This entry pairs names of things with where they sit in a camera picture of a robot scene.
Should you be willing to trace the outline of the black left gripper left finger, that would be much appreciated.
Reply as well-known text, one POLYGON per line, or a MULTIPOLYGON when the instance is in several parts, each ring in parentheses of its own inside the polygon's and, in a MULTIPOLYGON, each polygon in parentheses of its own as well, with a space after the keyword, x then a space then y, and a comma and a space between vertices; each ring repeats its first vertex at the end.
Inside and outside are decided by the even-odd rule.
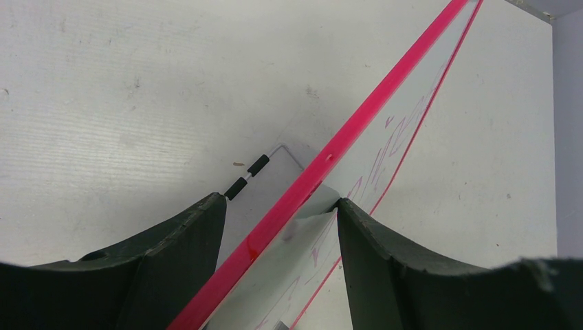
POLYGON ((77 261, 1 264, 2 329, 165 329, 214 274, 226 220, 214 192, 77 261))

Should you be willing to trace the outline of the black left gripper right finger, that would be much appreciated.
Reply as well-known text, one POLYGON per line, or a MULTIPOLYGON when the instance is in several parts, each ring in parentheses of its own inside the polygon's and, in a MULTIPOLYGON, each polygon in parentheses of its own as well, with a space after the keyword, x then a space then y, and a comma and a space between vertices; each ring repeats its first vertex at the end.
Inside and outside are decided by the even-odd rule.
POLYGON ((582 261, 523 258, 486 269, 415 243, 338 201, 354 329, 581 329, 582 261))

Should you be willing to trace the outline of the pink framed whiteboard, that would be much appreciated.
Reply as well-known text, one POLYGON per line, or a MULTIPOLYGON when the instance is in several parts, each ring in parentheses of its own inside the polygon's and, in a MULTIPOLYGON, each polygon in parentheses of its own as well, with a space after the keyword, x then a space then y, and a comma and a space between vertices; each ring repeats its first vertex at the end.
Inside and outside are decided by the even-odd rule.
POLYGON ((295 327, 340 261, 338 200, 377 207, 480 6, 449 2, 171 329, 295 327))

